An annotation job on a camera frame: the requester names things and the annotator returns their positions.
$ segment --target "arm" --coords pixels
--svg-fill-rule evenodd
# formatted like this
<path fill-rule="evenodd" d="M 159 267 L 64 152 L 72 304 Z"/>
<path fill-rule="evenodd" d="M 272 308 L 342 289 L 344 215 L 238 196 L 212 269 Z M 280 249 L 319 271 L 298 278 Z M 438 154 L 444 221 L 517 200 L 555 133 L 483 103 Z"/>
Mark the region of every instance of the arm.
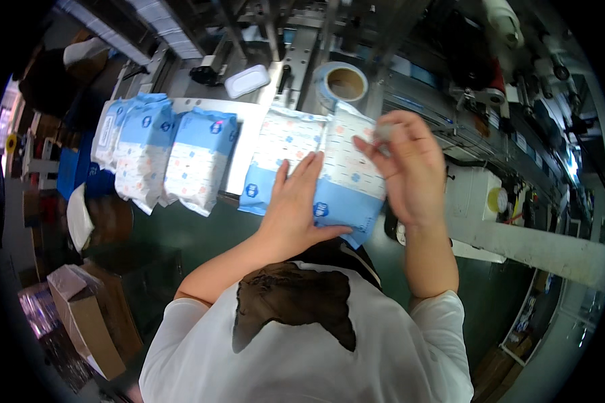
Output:
<path fill-rule="evenodd" d="M 443 214 L 446 169 L 441 148 L 411 112 L 393 111 L 378 123 L 393 125 L 387 143 L 390 157 L 376 144 L 358 137 L 354 142 L 386 178 L 390 206 L 406 227 L 404 272 L 415 297 L 411 306 L 447 290 L 457 292 L 459 273 Z"/>
<path fill-rule="evenodd" d="M 192 298 L 210 306 L 252 271 L 349 233 L 352 229 L 346 226 L 314 227 L 311 206 L 322 167 L 323 153 L 310 153 L 287 178 L 289 162 L 285 160 L 276 173 L 271 203 L 258 231 L 186 276 L 175 299 Z"/>

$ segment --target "forearm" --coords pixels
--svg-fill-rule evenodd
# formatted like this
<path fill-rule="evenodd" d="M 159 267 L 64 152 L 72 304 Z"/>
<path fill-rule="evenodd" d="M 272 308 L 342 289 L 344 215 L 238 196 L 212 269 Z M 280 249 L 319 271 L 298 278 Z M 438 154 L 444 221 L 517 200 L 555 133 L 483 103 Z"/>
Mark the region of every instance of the forearm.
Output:
<path fill-rule="evenodd" d="M 264 245 L 255 237 L 250 237 L 233 249 L 212 258 L 184 278 L 177 289 L 175 298 L 192 297 L 214 304 L 219 296 L 232 284 L 240 281 L 252 271 L 269 263 Z"/>
<path fill-rule="evenodd" d="M 406 228 L 406 278 L 416 298 L 457 292 L 459 271 L 445 222 L 429 228 Z"/>

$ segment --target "right hand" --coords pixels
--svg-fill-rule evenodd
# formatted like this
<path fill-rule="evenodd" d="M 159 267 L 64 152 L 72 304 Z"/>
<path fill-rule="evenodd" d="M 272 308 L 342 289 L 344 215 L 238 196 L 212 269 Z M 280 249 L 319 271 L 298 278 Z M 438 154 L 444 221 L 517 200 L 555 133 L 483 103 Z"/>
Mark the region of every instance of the right hand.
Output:
<path fill-rule="evenodd" d="M 360 137 L 354 137 L 354 144 L 385 178 L 392 211 L 406 227 L 443 224 L 446 164 L 430 129 L 417 114 L 401 110 L 380 117 L 377 124 L 393 125 L 390 157 Z"/>

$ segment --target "left hand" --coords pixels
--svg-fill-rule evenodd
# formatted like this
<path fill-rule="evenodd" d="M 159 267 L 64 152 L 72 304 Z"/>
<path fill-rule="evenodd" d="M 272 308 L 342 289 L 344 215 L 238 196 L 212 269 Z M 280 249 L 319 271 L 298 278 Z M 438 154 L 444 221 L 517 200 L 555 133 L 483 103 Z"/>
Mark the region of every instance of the left hand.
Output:
<path fill-rule="evenodd" d="M 289 178 L 289 161 L 284 160 L 275 175 L 271 203 L 253 236 L 256 244 L 266 249 L 272 263 L 283 262 L 318 242 L 352 232 L 348 226 L 314 226 L 312 204 L 323 157 L 322 151 L 309 153 Z"/>

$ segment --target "white container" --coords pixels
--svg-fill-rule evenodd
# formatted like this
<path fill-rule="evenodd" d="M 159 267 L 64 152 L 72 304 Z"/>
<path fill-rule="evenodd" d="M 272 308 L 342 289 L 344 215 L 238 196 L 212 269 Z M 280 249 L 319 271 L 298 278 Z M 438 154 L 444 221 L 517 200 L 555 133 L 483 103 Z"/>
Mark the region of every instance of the white container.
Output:
<path fill-rule="evenodd" d="M 257 90 L 261 86 L 269 84 L 269 82 L 271 82 L 271 79 L 265 67 L 258 64 L 227 78 L 224 86 L 228 96 L 235 99 L 240 95 Z"/>

